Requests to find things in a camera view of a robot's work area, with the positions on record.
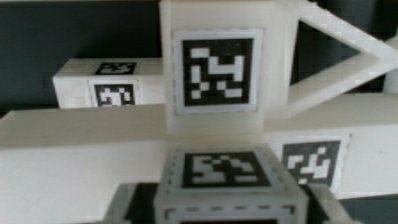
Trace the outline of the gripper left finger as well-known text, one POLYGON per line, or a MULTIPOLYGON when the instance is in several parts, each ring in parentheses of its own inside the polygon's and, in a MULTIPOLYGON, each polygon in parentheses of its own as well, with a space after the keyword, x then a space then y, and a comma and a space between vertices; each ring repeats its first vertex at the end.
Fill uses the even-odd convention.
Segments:
POLYGON ((154 224, 156 183, 122 183, 103 219, 92 224, 154 224))

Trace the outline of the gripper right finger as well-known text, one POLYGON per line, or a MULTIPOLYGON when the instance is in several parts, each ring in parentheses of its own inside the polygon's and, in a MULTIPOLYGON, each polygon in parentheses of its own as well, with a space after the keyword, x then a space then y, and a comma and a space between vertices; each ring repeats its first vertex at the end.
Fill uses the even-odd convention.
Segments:
POLYGON ((321 184, 309 184, 300 188, 309 197, 305 224, 362 224, 350 217, 328 187, 321 184))

